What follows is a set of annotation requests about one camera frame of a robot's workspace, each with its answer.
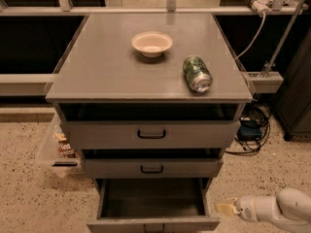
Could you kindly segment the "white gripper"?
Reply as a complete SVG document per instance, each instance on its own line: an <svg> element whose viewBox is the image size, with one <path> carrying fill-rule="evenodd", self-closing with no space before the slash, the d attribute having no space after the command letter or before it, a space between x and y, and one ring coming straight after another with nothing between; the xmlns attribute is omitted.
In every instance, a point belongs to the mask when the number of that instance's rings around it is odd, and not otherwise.
<svg viewBox="0 0 311 233"><path fill-rule="evenodd" d="M254 195L244 195L237 200L236 198L229 198L224 202L216 203L215 210L225 216L239 216L248 222L258 222L255 202L256 197Z"/></svg>

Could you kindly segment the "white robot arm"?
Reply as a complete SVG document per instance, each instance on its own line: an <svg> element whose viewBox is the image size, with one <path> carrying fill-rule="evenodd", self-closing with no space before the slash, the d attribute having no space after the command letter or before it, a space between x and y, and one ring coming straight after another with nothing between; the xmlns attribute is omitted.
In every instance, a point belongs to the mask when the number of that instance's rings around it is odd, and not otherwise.
<svg viewBox="0 0 311 233"><path fill-rule="evenodd" d="M295 188L276 195L243 195L216 203L217 213L247 222L268 222L290 233L311 233L311 197Z"/></svg>

